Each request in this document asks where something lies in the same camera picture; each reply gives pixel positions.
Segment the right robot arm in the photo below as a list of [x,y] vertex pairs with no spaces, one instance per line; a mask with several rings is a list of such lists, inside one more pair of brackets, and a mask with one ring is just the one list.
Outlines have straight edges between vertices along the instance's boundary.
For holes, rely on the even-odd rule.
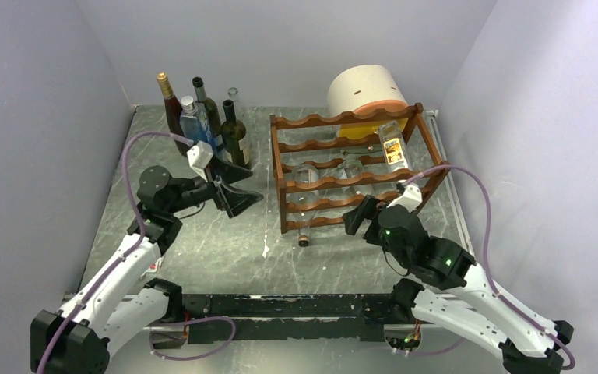
[[551,321],[516,299],[501,298],[485,269],[455,242],[431,236],[406,207],[367,196],[345,213],[348,235],[363,220],[371,224],[366,242],[382,247],[409,272],[393,288],[389,313],[400,323],[412,318],[432,323],[475,343],[501,360],[508,373],[560,373],[564,347],[574,328]]

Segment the clear bottle orange label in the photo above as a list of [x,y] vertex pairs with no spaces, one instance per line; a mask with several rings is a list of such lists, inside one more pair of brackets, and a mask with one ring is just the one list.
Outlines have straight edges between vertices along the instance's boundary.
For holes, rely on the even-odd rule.
[[390,121],[380,125],[378,127],[378,137],[389,171],[410,170],[410,159],[407,155],[406,142],[399,123],[397,121]]

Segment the rose wine bottle gold cap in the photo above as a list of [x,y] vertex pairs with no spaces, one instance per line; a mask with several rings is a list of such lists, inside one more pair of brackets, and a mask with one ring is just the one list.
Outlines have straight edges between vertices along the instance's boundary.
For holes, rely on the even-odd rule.
[[184,133],[179,122],[182,106],[173,91],[167,74],[165,72],[159,72],[157,74],[157,82],[164,98],[168,129],[171,133],[177,136],[183,136]]

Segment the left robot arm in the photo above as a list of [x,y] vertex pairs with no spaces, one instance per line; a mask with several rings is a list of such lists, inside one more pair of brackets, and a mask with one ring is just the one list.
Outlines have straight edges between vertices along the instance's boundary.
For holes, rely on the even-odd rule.
[[189,159],[194,178],[174,178],[163,166],[139,177],[135,219],[113,255],[58,311],[40,311],[30,325],[30,364],[34,373],[103,373],[109,361],[151,323],[179,323],[186,317],[181,286],[154,278],[129,302],[134,283],[172,246],[182,227],[176,213],[212,200],[236,217],[262,200],[235,182],[253,173],[211,157]]

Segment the green wine bottle silver cap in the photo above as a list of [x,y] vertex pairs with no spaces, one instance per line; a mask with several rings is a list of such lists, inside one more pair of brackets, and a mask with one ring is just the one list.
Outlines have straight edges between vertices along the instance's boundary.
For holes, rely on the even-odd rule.
[[209,126],[213,136],[213,144],[216,147],[216,150],[218,152],[221,152],[223,151],[224,144],[220,128],[220,114],[216,106],[216,102],[207,95],[206,89],[204,87],[204,82],[201,77],[194,77],[192,79],[192,85],[194,86],[198,102],[201,103],[202,106],[205,108],[205,112],[207,114]]

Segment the blue glass bottle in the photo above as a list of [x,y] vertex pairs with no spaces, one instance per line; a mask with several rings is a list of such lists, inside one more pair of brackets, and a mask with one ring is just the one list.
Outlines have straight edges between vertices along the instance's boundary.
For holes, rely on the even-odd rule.
[[180,115],[180,125],[186,138],[191,139],[194,144],[203,141],[210,145],[218,158],[228,161],[225,148],[218,152],[213,144],[213,136],[209,126],[209,121],[205,108],[192,96],[184,96],[180,100],[182,113]]

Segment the dark wine bottle white label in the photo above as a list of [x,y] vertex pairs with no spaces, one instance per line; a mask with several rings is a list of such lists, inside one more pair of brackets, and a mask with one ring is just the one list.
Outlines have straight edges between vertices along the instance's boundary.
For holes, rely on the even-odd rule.
[[235,104],[231,99],[223,101],[225,121],[221,125],[226,157],[232,164],[250,169],[252,165],[251,144],[244,123],[237,118]]

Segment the clear glass bottle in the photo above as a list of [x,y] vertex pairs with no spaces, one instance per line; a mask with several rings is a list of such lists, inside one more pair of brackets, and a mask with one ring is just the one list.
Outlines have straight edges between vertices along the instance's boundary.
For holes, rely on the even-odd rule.
[[238,104],[240,102],[238,88],[236,88],[236,87],[230,87],[227,90],[227,94],[228,94],[229,99],[231,101],[233,101],[235,104]]

